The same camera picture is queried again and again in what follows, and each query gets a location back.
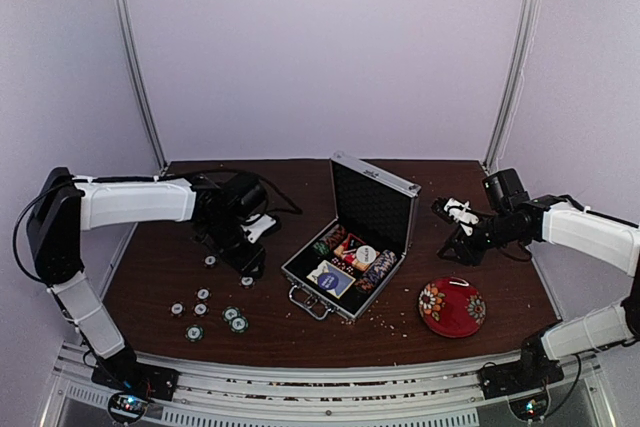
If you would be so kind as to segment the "white poker chip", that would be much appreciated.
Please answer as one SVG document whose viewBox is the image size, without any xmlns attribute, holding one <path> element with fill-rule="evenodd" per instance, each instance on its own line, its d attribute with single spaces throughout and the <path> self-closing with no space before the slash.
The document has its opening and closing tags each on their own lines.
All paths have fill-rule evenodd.
<svg viewBox="0 0 640 427">
<path fill-rule="evenodd" d="M 208 300 L 210 298 L 210 296 L 211 296 L 210 291 L 207 288 L 200 288 L 196 292 L 196 297 L 201 301 Z"/>
<path fill-rule="evenodd" d="M 176 302 L 171 305 L 170 313 L 172 317 L 179 318 L 184 315 L 185 307 L 181 302 Z"/>
<path fill-rule="evenodd" d="M 240 283 L 239 285 L 243 288 L 243 289 L 250 289 L 252 287 L 255 286 L 255 279 L 252 277 L 242 277 L 240 279 Z"/>
<path fill-rule="evenodd" d="M 195 317 L 204 317 L 209 312 L 209 307 L 205 303 L 197 303 L 193 307 Z"/>
<path fill-rule="evenodd" d="M 208 255 L 204 258 L 204 267 L 206 269 L 212 269 L 217 265 L 217 258 L 213 255 Z"/>
</svg>

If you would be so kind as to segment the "purple small blind button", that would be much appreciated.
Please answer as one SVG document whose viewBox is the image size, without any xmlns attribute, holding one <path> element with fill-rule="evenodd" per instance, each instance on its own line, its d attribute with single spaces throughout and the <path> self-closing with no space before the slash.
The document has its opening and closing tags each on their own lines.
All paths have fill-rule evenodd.
<svg viewBox="0 0 640 427">
<path fill-rule="evenodd" d="M 318 276 L 317 283 L 323 290 L 332 290 L 339 285 L 339 278 L 334 273 L 322 273 Z"/>
</svg>

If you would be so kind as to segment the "blue playing card box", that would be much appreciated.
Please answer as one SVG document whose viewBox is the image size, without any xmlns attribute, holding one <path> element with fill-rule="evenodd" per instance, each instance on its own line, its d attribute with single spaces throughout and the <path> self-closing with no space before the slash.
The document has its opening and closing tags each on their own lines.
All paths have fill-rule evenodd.
<svg viewBox="0 0 640 427">
<path fill-rule="evenodd" d="M 312 270 L 306 279 L 321 291 L 339 299 L 355 283 L 355 278 L 329 261 L 323 260 Z"/>
</svg>

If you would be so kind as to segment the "aluminium poker case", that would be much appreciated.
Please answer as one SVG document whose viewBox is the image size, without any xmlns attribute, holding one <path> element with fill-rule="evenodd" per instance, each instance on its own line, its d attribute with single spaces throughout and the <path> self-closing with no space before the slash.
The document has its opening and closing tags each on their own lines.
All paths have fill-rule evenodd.
<svg viewBox="0 0 640 427">
<path fill-rule="evenodd" d="M 291 303 L 323 321 L 356 321 L 412 245 L 421 186 L 371 163 L 330 159 L 334 218 L 281 267 Z"/>
</svg>

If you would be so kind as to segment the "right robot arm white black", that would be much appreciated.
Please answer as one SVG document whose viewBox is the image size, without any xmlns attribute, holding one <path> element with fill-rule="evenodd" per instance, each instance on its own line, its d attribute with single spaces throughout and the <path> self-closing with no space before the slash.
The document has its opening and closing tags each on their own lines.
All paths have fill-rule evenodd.
<svg viewBox="0 0 640 427">
<path fill-rule="evenodd" d="M 477 266 L 490 250 L 517 244 L 547 244 L 581 254 L 631 280 L 620 300 L 570 321 L 547 327 L 523 342 L 512 377 L 519 387 L 535 387 L 567 356 L 639 341 L 639 226 L 588 207 L 569 194 L 531 196 L 513 168 L 482 181 L 490 210 L 439 197 L 432 211 L 454 227 L 438 255 Z"/>
</svg>

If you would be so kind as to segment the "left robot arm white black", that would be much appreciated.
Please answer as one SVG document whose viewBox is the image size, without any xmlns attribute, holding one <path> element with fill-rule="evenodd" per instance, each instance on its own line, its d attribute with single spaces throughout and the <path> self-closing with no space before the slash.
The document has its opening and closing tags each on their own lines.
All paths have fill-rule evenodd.
<svg viewBox="0 0 640 427">
<path fill-rule="evenodd" d="M 11 248 L 17 267 L 46 287 L 106 376 L 133 391 L 143 383 L 143 368 L 94 288 L 83 242 L 118 234 L 119 247 L 142 224 L 188 224 L 212 256 L 243 277 L 259 277 L 266 256 L 260 240 L 278 225 L 266 202 L 263 183 L 251 172 L 236 171 L 219 183 L 205 172 L 93 177 L 57 167 L 18 214 Z"/>
</svg>

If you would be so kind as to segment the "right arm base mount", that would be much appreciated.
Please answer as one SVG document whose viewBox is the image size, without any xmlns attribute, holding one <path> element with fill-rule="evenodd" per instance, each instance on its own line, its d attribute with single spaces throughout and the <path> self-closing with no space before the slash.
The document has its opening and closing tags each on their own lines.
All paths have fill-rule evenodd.
<svg viewBox="0 0 640 427">
<path fill-rule="evenodd" d="M 541 421 L 551 411 L 549 387 L 564 379 L 557 363 L 529 369 L 522 361 L 489 362 L 478 371 L 486 400 L 504 397 L 511 413 L 520 421 Z"/>
</svg>

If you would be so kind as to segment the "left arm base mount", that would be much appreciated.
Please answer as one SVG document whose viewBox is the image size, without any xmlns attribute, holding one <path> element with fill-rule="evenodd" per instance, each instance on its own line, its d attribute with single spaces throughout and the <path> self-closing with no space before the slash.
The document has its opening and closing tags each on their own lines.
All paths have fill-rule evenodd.
<svg viewBox="0 0 640 427">
<path fill-rule="evenodd" d="M 119 381 L 101 367 L 93 369 L 91 381 L 114 390 L 107 401 L 107 412 L 120 424 L 141 420 L 156 401 L 171 401 L 179 372 L 175 369 L 140 364 L 134 380 Z"/>
</svg>

